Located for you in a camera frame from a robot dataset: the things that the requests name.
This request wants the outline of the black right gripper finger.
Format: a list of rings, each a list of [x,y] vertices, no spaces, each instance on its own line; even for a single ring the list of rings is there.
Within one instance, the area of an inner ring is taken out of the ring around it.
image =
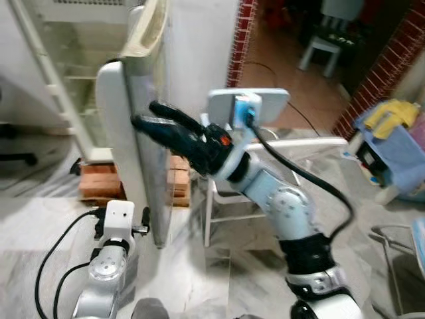
[[[194,118],[191,118],[191,116],[182,112],[182,110],[175,108],[172,104],[153,100],[149,103],[149,110],[151,110],[151,112],[155,115],[160,116],[160,118],[173,120],[176,124],[180,124],[183,127],[188,128],[188,130],[193,133],[204,133],[205,128],[200,124],[200,122],[195,121]]]
[[[189,166],[197,166],[193,162],[197,146],[197,121],[190,116],[166,119],[135,115],[131,118],[131,125],[134,130],[145,134],[158,145],[170,149],[174,155],[185,158]]]

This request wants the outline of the white fridge cabinet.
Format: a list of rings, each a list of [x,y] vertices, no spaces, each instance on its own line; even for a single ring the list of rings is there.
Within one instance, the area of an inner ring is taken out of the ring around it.
[[[112,162],[96,106],[98,70],[118,57],[146,0],[5,0],[82,161]]]

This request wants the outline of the white plastic chair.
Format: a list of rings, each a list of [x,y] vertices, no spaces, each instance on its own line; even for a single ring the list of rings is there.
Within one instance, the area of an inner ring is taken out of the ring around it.
[[[261,127],[284,110],[290,94],[283,88],[225,88],[213,89],[207,100],[207,110],[201,114],[201,124],[216,124],[232,137],[241,135],[232,128],[234,95],[255,93],[262,100],[253,126]],[[207,218],[212,216],[213,203],[255,203],[273,227],[278,240],[298,241],[319,233],[315,222],[315,205],[288,177],[270,162],[253,154],[263,149],[258,134],[246,148],[236,170],[225,180],[207,174]]]

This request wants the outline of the grey robot left leg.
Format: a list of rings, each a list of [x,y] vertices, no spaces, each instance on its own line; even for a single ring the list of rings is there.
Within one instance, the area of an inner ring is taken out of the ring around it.
[[[141,298],[131,311],[130,319],[170,319],[170,317],[158,298]]]

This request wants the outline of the white oval table top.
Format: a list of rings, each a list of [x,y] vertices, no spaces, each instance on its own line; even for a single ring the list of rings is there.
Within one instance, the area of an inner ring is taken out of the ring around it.
[[[325,157],[332,154],[339,155],[349,145],[346,139],[340,137],[270,140],[267,143],[274,151],[292,161]]]

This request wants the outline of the colourful patterned board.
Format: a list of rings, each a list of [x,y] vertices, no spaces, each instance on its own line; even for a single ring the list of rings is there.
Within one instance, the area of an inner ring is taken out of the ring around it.
[[[413,252],[417,259],[417,264],[422,271],[422,274],[425,274],[425,234],[424,231],[424,219],[419,218],[412,223],[410,226],[410,233],[412,233],[413,240]]]

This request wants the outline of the blue cloth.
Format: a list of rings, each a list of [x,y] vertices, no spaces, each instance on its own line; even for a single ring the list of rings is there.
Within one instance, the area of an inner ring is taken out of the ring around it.
[[[423,137],[416,139],[409,129],[424,131],[424,110],[420,108],[415,124],[409,128],[398,126],[392,131],[388,139],[381,140],[373,136],[363,121],[373,112],[383,100],[360,115],[353,122],[355,137],[350,141],[350,152],[356,155],[362,143],[368,143],[374,152],[388,165],[392,183],[383,188],[376,196],[376,202],[382,205],[390,203],[400,194],[416,191],[425,178],[425,152]]]

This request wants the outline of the yellow cloth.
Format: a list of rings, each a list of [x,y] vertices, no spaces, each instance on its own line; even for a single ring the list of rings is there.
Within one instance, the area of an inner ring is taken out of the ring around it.
[[[409,128],[415,124],[420,108],[417,103],[393,98],[380,103],[364,119],[363,124],[368,130],[373,131],[375,138],[385,140],[391,136],[396,127]]]

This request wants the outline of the white stool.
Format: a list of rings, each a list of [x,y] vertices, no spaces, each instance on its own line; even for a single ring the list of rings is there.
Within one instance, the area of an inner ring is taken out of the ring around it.
[[[329,58],[327,66],[325,66],[323,76],[332,77],[334,70],[336,70],[338,60],[342,54],[342,48],[339,45],[334,45],[331,41],[320,39],[318,36],[312,36],[309,45],[306,46],[306,49],[301,56],[298,69],[306,72],[315,51],[327,51],[331,54],[331,58]]]

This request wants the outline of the black box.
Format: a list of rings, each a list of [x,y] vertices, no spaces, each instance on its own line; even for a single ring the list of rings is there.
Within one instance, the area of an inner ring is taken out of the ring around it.
[[[383,188],[391,185],[392,178],[388,165],[371,149],[368,143],[364,142],[359,146],[356,157],[361,162],[361,166],[370,173],[370,182]]]

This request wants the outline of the grey metal frame stand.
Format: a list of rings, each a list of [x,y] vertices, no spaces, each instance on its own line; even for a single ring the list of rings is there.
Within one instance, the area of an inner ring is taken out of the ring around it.
[[[398,285],[397,271],[395,271],[394,263],[392,263],[389,254],[389,249],[391,245],[401,247],[402,252],[407,253],[408,255],[412,255],[414,257],[417,257],[416,250],[413,249],[412,246],[404,242],[395,240],[394,237],[389,234],[386,234],[386,229],[400,229],[412,232],[412,227],[407,225],[395,224],[371,226],[371,236],[376,237],[377,241],[382,243],[384,259],[386,261],[386,267],[388,267],[390,282],[392,283],[392,289],[390,291],[392,292],[392,297],[394,298],[394,305],[398,308],[398,314],[394,316],[394,319],[425,319],[425,311],[404,312],[400,285]]]

